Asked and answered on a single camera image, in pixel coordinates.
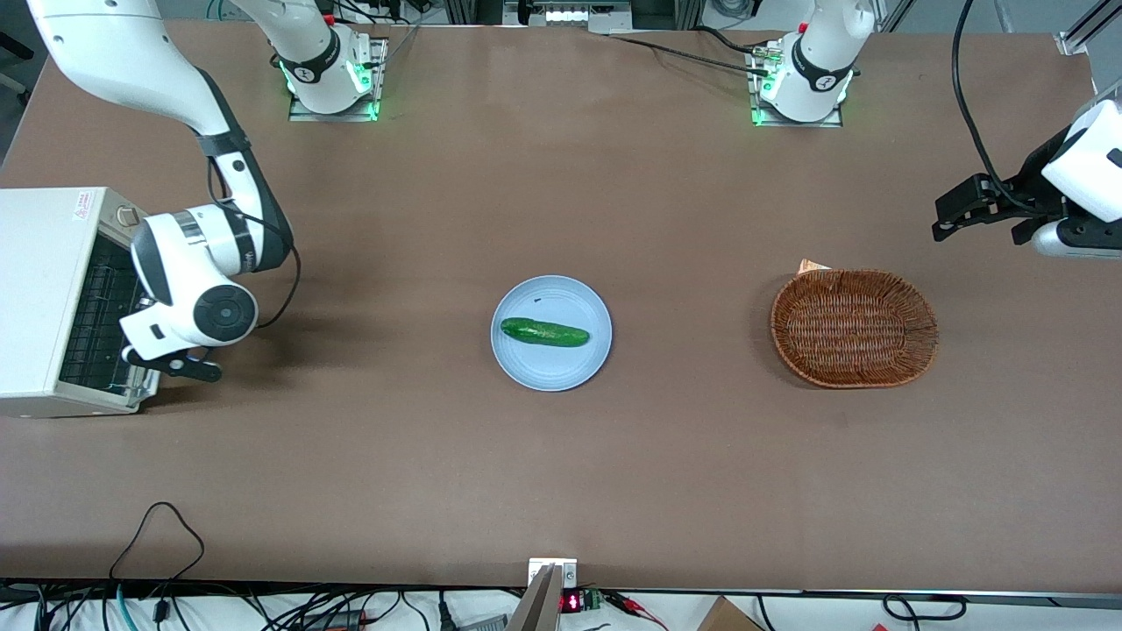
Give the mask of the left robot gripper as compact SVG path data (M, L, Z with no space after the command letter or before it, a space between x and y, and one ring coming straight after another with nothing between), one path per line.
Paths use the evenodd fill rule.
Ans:
M1013 177L1003 181L1005 194L999 201L1001 210L1020 218L1011 229L1017 246L1034 241L1039 247L1070 247L1069 228L1063 226L1069 218L1070 202L1059 188L1043 176L1043 168L1061 149L1069 128L1055 132L1049 140L1026 156L1022 167ZM986 174L974 174L951 188L936 200L937 219L931 225L934 241L941 243L957 231L971 226L997 221L995 190Z

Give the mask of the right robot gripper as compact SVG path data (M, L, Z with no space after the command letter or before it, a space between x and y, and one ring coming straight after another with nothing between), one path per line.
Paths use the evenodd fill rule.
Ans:
M196 301L167 305L154 302L132 316L125 316L120 327L125 348L120 357L129 365L156 368L172 377L217 383L222 378L220 364L196 357L188 349L206 346L206 338L194 323Z

